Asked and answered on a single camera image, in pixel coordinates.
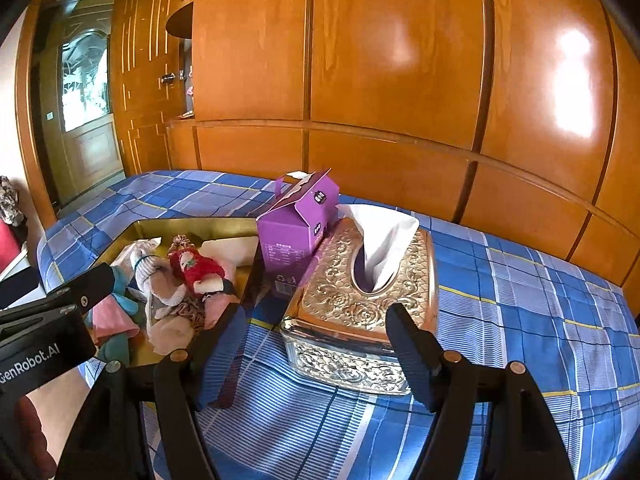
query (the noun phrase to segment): red object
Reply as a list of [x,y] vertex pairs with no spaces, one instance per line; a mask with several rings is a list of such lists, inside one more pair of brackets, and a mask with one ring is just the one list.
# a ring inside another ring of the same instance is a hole
[[15,240],[11,228],[0,221],[0,272],[5,270],[9,264],[20,254],[20,246]]
[[193,283],[203,280],[206,276],[217,274],[222,279],[225,277],[225,269],[216,260],[202,256],[193,248],[175,251],[169,257],[169,262],[174,274],[186,283],[192,293]]

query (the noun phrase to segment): purple box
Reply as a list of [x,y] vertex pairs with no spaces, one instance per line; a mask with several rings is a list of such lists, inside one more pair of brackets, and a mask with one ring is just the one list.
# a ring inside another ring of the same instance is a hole
[[264,270],[274,280],[278,296],[293,295],[318,244],[335,222],[339,192],[329,171],[316,171],[293,184],[258,216]]

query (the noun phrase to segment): gold tray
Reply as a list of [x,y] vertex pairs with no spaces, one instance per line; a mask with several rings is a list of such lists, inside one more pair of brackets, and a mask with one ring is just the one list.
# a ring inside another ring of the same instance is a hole
[[[158,218],[138,220],[129,225],[107,247],[94,265],[103,262],[111,264],[120,251],[127,245],[140,239],[162,238],[155,254],[166,258],[169,246],[175,235],[187,235],[191,241],[200,247],[206,240],[218,240],[220,238],[237,238],[257,236],[258,229],[254,218]],[[236,291],[241,304],[245,308],[253,306],[252,299],[257,293],[262,279],[262,258],[259,255],[258,244],[257,257],[253,266],[238,267],[236,272]],[[129,339],[130,365],[142,366],[159,362],[164,356],[156,354],[153,346],[146,340],[144,328],[140,333]]]

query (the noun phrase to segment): blue plaid bedsheet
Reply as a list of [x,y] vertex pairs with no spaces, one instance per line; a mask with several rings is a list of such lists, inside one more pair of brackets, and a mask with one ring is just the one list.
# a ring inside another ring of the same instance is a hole
[[[273,182],[207,171],[124,180],[47,230],[38,262],[47,290],[88,268],[135,220],[256,216]],[[342,195],[341,203],[371,203]],[[478,364],[524,362],[568,450],[575,477],[605,478],[640,424],[640,336],[618,286],[548,254],[418,213],[435,243],[438,340]],[[200,429],[223,479],[405,479],[433,415],[414,401],[305,379],[287,364],[267,296],[248,331],[234,405],[206,408]],[[89,384],[102,366],[84,367]],[[473,478],[487,406],[477,406],[460,478]],[[169,479],[152,407],[152,463]]]

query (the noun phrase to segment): wooden door frame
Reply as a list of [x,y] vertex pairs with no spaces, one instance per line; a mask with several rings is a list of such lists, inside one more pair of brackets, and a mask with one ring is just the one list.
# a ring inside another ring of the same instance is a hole
[[31,0],[27,6],[15,63],[15,117],[18,127],[18,142],[24,165],[24,174],[36,213],[44,229],[58,221],[51,206],[49,193],[44,183],[31,119],[30,72],[33,39],[40,6],[43,0]]

